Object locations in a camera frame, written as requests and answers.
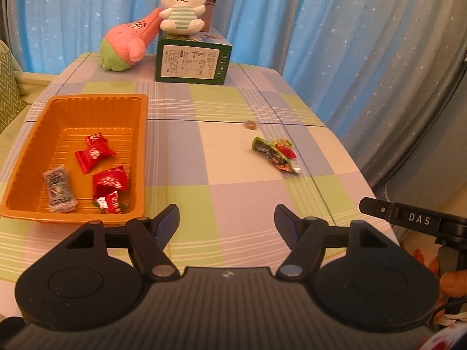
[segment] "metal screw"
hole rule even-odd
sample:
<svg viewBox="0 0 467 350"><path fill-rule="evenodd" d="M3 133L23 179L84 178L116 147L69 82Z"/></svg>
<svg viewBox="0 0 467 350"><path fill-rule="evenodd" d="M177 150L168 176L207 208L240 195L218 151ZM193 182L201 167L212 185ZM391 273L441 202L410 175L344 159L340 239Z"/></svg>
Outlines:
<svg viewBox="0 0 467 350"><path fill-rule="evenodd" d="M230 278L233 278L235 276L235 274L230 270L228 270L226 272L223 272L221 275L226 279L230 279Z"/></svg>
<svg viewBox="0 0 467 350"><path fill-rule="evenodd" d="M288 276L289 278L293 278L296 276L300 276L303 272L303 268L298 265L285 265L280 268L280 272L284 276Z"/></svg>
<svg viewBox="0 0 467 350"><path fill-rule="evenodd" d="M166 278L172 275L175 272L175 268L171 265L158 265L152 269L152 273L155 276L160 276L161 278Z"/></svg>

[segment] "plush toy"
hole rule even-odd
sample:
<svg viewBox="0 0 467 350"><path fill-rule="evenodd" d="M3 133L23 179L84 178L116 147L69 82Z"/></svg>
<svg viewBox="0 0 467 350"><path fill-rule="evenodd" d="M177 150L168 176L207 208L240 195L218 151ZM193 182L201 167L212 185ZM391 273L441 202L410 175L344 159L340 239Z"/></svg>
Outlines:
<svg viewBox="0 0 467 350"><path fill-rule="evenodd" d="M110 29L100 43L100 65L103 69L123 71L143 59L146 49L159 32L162 8L130 24Z"/></svg>
<svg viewBox="0 0 467 350"><path fill-rule="evenodd" d="M205 22L198 18L205 11L206 0L161 0L166 9L160 16L164 19L161 29L170 34L188 35L199 32Z"/></svg>

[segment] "patrick star plush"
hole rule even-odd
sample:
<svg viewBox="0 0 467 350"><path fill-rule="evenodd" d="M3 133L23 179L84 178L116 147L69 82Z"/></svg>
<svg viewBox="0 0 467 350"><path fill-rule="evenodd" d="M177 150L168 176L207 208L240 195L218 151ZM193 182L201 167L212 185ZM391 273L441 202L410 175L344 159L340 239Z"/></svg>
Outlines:
<svg viewBox="0 0 467 350"><path fill-rule="evenodd" d="M105 70L123 71L143 59L146 49L159 32L162 8L130 24L110 29L100 43L100 65Z"/></svg>

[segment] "striped shirt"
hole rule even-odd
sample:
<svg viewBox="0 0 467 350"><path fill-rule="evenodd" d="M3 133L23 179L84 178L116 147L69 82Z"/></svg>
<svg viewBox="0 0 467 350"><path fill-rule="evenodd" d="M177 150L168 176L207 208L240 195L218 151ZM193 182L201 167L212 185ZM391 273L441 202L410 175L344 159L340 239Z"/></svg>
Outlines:
<svg viewBox="0 0 467 350"><path fill-rule="evenodd" d="M178 6L172 8L169 15L169 20L175 22L176 29L188 29L188 24L193 20L196 20L198 16L193 8L189 6Z"/></svg>

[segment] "nutrition label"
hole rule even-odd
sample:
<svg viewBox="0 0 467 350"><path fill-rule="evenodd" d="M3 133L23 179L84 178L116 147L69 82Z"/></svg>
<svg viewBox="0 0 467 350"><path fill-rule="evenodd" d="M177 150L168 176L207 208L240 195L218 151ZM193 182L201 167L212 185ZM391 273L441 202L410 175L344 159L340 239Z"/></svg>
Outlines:
<svg viewBox="0 0 467 350"><path fill-rule="evenodd" d="M161 77L214 79L219 50L165 45Z"/></svg>

